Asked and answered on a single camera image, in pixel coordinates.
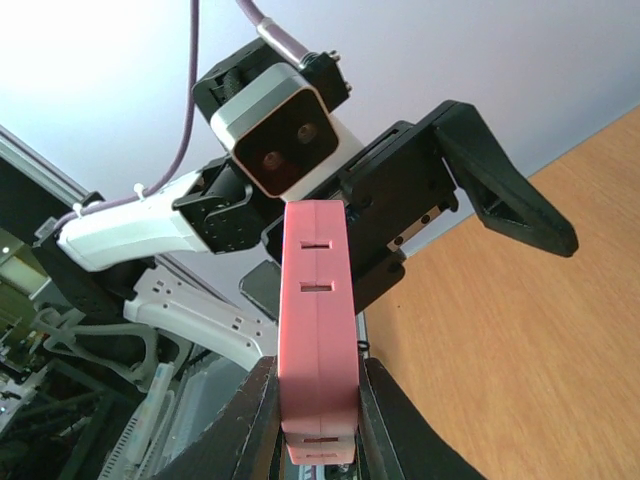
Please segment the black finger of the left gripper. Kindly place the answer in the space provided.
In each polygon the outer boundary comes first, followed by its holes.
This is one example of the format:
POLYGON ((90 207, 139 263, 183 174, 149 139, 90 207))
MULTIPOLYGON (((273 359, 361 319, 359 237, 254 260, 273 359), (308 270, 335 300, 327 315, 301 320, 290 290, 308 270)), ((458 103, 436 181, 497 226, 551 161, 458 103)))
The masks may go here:
POLYGON ((280 312, 281 268, 264 260, 239 282, 240 293, 270 320, 277 321, 280 312))
POLYGON ((433 128, 485 228, 561 257, 577 252, 573 225, 516 169, 476 108, 450 107, 433 128))

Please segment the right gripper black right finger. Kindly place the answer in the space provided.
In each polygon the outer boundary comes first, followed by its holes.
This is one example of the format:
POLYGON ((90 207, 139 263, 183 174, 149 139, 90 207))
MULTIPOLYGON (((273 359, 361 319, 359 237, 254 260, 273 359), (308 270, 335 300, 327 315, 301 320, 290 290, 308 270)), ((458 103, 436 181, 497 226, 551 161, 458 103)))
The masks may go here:
POLYGON ((359 392, 359 479, 484 477, 429 425, 379 359, 360 359, 359 392))

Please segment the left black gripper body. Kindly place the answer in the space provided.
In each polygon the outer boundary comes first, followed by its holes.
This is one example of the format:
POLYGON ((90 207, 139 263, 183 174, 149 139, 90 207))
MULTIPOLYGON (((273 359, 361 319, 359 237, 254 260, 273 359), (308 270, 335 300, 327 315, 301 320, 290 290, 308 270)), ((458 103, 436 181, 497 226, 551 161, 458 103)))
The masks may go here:
POLYGON ((410 227, 424 228, 435 207, 458 208, 432 127, 455 104, 444 101, 416 124, 395 122, 304 197, 345 204, 357 313, 403 278, 410 227))

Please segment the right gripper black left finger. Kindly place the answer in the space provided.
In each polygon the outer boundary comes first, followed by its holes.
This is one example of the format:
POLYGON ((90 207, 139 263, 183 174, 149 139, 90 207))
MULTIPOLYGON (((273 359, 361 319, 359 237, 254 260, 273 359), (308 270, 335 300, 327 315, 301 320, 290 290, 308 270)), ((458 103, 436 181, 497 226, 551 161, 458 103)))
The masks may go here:
POLYGON ((160 480, 279 479, 281 426, 277 358, 250 371, 213 424, 158 473, 160 480))

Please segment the pink cube plug adapter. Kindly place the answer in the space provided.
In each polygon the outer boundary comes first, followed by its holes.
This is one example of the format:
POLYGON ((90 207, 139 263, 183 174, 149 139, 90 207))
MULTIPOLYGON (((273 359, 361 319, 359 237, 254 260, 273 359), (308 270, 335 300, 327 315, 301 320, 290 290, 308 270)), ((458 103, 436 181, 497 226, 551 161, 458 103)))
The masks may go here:
POLYGON ((359 354, 342 201, 287 203, 281 267, 277 373, 291 461, 350 464, 359 354))

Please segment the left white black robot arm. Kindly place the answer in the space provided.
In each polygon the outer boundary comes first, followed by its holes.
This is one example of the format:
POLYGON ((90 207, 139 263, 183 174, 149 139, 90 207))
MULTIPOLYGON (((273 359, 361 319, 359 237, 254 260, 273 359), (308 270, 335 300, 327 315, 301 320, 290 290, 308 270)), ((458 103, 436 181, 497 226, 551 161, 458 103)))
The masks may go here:
MULTIPOLYGON (((349 156, 311 198, 345 205, 357 311, 403 278, 403 245, 457 209, 457 190, 486 228, 558 256, 577 251, 571 223, 516 170, 470 104, 446 101, 418 123, 397 122, 371 144, 351 147, 349 156)), ((278 312, 267 303, 279 296, 283 216, 281 201, 265 197, 220 158, 152 196, 45 229, 34 252, 84 314, 156 328, 251 369, 277 351, 278 312), (234 253, 256 245, 268 258, 240 289, 263 310, 260 319, 156 263, 165 253, 234 253)))

